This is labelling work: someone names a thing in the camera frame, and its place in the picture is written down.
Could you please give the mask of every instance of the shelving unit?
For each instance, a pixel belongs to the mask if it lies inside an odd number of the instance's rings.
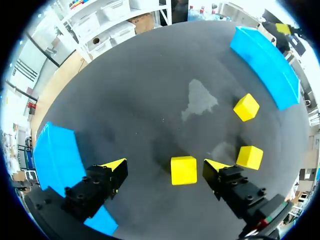
[[[76,8],[72,9],[69,11],[69,13],[62,19],[60,20],[56,13],[51,9],[50,15],[52,20],[54,21],[55,25],[57,28],[62,32],[62,34],[68,39],[68,41],[75,46],[75,49],[79,52],[79,54],[88,62],[92,62],[90,55],[88,53],[88,48],[87,48],[87,43],[92,40],[94,37],[97,35],[107,31],[111,27],[124,22],[126,20],[129,20],[131,18],[137,17],[139,15],[143,15],[146,13],[153,13],[153,17],[155,19],[155,24],[159,25],[160,24],[160,13],[162,14],[164,20],[166,21],[167,25],[172,24],[172,12],[171,12],[171,0],[166,0],[165,4],[159,4],[156,7],[149,7],[146,9],[135,9],[131,8],[130,14],[127,14],[123,17],[120,17],[117,20],[109,21],[109,20],[103,20],[100,23],[100,27],[91,32],[90,34],[86,35],[85,37],[80,37],[77,36],[79,43],[77,43],[72,35],[68,32],[66,29],[65,25],[68,24],[71,27],[73,27],[73,19],[76,17],[81,16],[82,13],[94,13],[100,9],[100,7],[103,6],[103,4],[106,4],[106,2],[101,1],[101,0],[89,0],[80,6],[77,6]]]

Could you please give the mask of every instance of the yellow cube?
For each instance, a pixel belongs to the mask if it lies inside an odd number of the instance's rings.
[[[264,151],[255,146],[242,146],[236,164],[249,169],[258,170]]]
[[[197,182],[197,160],[192,156],[171,158],[172,185],[195,184]]]
[[[205,161],[207,161],[217,172],[219,172],[220,169],[231,167],[229,165],[226,165],[217,161],[213,161],[210,159],[205,159]]]
[[[260,106],[257,101],[250,93],[248,93],[238,101],[233,111],[243,122],[245,122],[253,119],[257,115],[259,108]]]

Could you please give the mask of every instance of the blue bin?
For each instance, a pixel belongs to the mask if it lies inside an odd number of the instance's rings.
[[[296,73],[257,29],[237,26],[230,47],[256,72],[280,111],[300,102]]]
[[[33,158],[41,189],[51,187],[62,197],[66,196],[65,187],[73,187],[86,175],[74,131],[51,122],[38,136]],[[84,224],[110,236],[118,227],[104,206]]]

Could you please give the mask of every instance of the white shelf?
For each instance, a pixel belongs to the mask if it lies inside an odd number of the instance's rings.
[[[82,9],[88,7],[89,5],[95,3],[98,0],[89,0],[83,4],[80,4],[79,6],[76,6],[74,9],[71,9],[70,12],[61,20],[61,22],[64,24],[66,21],[70,20],[74,15],[79,13]]]
[[[146,9],[142,9],[142,10],[141,9],[131,8],[130,14],[128,14],[126,16],[123,16],[123,17],[120,17],[119,19],[114,20],[114,21],[106,21],[106,22],[102,23],[97,30],[93,31],[88,36],[83,37],[83,38],[79,38],[79,45],[80,46],[84,46],[87,42],[89,42],[95,36],[99,35],[100,33],[108,30],[109,28],[111,28],[111,27],[113,27],[113,26],[115,26],[115,25],[117,25],[117,24],[119,24],[119,23],[121,23],[123,21],[126,21],[128,19],[137,17],[137,16],[142,15],[142,14],[151,13],[151,12],[159,11],[159,10],[164,10],[164,9],[167,9],[167,8],[168,8],[167,5],[159,5],[158,7],[146,8]]]

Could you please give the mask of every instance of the screw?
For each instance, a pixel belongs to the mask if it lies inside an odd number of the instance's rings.
[[[89,177],[83,176],[83,177],[82,177],[82,181],[83,181],[83,182],[88,182],[88,181],[89,181]]]
[[[50,204],[50,203],[51,203],[51,199],[49,199],[49,198],[45,199],[45,200],[44,200],[44,203],[45,203],[45,204]]]
[[[254,199],[254,197],[253,196],[251,196],[251,195],[248,195],[248,196],[246,196],[246,198],[245,199],[247,199],[248,201],[252,201],[253,199]]]
[[[83,199],[85,199],[85,196],[84,196],[83,194],[79,194],[79,195],[77,196],[77,198],[80,199],[80,200],[83,200]]]
[[[259,190],[259,195],[260,195],[260,196],[265,195],[266,190],[267,190],[267,189],[266,189],[265,187],[261,188],[261,189]]]
[[[41,204],[37,203],[37,204],[35,205],[35,208],[38,209],[38,210],[40,210],[40,209],[42,209],[42,206],[41,206]]]

